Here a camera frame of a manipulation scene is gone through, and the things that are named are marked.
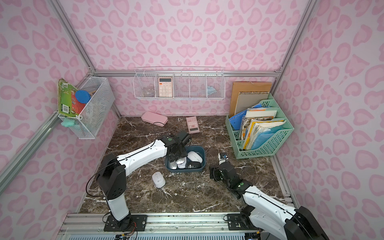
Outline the silver grey mouse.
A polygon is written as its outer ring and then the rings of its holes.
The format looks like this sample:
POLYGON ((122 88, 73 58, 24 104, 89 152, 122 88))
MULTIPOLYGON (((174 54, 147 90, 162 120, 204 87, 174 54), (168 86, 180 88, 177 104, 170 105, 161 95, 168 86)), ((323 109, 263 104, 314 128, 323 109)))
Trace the silver grey mouse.
POLYGON ((176 163, 176 161, 174 161, 174 162, 169 162, 169 163, 168 163, 168 167, 169 167, 169 169, 171 169, 171 170, 176 170, 176 169, 178 168, 178 164, 176 163))

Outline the white slim mouse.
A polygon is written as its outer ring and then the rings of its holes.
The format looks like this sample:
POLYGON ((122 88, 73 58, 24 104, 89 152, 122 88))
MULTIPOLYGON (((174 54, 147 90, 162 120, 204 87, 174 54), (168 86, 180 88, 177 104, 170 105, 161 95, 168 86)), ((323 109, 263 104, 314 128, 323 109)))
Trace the white slim mouse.
POLYGON ((186 163, 187 163, 186 157, 176 160, 176 164, 177 164, 178 169, 185 169, 186 163))

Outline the dark teal storage box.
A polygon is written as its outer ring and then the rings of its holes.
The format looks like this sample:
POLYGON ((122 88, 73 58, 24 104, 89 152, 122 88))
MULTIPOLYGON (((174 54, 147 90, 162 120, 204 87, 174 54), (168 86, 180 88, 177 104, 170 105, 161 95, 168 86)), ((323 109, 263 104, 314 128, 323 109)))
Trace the dark teal storage box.
POLYGON ((206 152, 201 146, 186 147, 187 157, 184 162, 177 164, 176 161, 170 162, 169 158, 165 158, 165 167, 171 173, 193 173, 201 172, 206 166, 206 152))

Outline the white round mouse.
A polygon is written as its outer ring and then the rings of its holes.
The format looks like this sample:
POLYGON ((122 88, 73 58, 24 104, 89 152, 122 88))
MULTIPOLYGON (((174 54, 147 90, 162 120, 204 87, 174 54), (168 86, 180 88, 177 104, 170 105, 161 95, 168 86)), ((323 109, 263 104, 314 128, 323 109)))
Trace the white round mouse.
POLYGON ((166 180, 161 172, 155 172, 152 175, 152 180, 155 184, 155 187, 161 189, 165 186, 166 180))

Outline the black mouse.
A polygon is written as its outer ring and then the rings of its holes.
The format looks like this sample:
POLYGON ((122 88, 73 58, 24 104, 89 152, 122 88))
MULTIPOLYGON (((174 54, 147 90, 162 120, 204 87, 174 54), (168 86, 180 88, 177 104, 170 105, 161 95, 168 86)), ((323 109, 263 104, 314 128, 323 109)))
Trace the black mouse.
POLYGON ((186 169, 200 169, 202 164, 200 162, 188 162, 186 164, 186 169))

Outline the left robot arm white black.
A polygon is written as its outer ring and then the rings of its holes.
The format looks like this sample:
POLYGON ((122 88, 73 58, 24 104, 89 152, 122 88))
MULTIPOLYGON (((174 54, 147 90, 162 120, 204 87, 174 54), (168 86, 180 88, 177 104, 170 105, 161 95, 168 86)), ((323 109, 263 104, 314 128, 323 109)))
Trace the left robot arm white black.
POLYGON ((109 154, 103 158, 95 180, 107 200, 112 217, 118 223, 132 221, 125 198, 126 178, 136 169, 158 158, 167 157, 170 162, 175 162, 186 157, 186 146, 190 141, 190 134, 181 131, 176 135, 158 137, 154 142, 133 152, 119 156, 109 154))

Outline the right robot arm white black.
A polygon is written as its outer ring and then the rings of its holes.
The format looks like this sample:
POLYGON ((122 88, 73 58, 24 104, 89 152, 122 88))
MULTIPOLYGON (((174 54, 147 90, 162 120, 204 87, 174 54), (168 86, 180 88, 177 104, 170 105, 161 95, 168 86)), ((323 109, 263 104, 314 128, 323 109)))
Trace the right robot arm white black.
POLYGON ((238 175, 230 162, 220 161, 210 168, 210 178, 223 182, 237 199, 247 205, 242 210, 243 219, 280 240, 328 240, 312 212, 301 206, 298 209, 283 204, 266 195, 255 185, 238 175))

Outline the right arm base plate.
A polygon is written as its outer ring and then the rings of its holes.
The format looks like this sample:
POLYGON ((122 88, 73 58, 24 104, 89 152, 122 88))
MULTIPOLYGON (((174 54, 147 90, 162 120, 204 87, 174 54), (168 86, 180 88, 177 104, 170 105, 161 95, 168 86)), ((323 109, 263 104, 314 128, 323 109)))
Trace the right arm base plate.
POLYGON ((227 214, 223 217, 223 220, 227 222, 230 231, 240 230, 258 230, 250 220, 242 214, 227 214))

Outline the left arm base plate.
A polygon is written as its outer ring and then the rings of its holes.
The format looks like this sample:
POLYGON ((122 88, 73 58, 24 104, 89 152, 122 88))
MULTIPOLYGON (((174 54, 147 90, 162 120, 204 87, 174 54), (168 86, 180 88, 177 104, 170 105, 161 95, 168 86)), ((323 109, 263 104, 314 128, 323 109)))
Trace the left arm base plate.
POLYGON ((121 221, 117 221, 113 216, 108 216, 105 222, 104 232, 144 232, 147 224, 147 219, 148 215, 129 214, 121 221))

